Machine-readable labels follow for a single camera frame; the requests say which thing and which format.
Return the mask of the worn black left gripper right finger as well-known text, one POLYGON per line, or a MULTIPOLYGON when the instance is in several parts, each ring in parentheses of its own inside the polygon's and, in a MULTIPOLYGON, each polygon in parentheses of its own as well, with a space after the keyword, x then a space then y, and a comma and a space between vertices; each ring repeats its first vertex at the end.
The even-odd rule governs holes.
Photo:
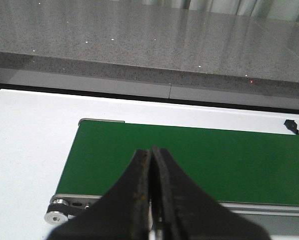
POLYGON ((268 232, 203 191, 166 148, 151 151, 154 222, 164 240, 269 240, 268 232))

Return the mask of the worn black left gripper left finger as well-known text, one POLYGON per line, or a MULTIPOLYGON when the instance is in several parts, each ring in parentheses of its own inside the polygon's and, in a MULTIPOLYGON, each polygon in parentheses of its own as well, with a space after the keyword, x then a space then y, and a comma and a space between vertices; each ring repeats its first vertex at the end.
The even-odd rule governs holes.
POLYGON ((147 240, 150 151, 136 150, 117 182, 89 209, 56 227, 50 240, 147 240))

